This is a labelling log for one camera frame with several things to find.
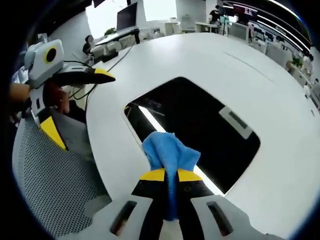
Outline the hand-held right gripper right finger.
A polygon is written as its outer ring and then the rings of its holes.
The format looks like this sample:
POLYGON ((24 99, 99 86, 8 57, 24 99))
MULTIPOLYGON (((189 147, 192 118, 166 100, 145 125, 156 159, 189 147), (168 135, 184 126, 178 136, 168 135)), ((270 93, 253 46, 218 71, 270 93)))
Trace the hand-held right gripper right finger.
POLYGON ((221 195, 215 195, 200 176, 179 169, 177 215, 185 240, 280 240, 255 229, 249 216, 221 195))

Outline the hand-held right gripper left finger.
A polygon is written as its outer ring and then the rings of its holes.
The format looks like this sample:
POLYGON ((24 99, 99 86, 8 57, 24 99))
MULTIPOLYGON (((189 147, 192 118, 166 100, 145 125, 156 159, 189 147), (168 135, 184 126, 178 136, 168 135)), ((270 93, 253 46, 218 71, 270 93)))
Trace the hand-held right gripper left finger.
POLYGON ((92 223, 60 240, 157 240, 167 213, 167 174, 164 168, 140 177, 130 195, 97 211, 92 223))

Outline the person's left hand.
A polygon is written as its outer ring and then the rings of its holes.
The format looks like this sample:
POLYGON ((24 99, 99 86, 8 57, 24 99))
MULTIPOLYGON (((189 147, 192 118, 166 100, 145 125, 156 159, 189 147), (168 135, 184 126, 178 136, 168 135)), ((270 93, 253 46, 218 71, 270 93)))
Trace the person's left hand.
POLYGON ((12 102, 25 102, 30 97, 31 88, 28 84, 11 83, 9 99, 12 102))

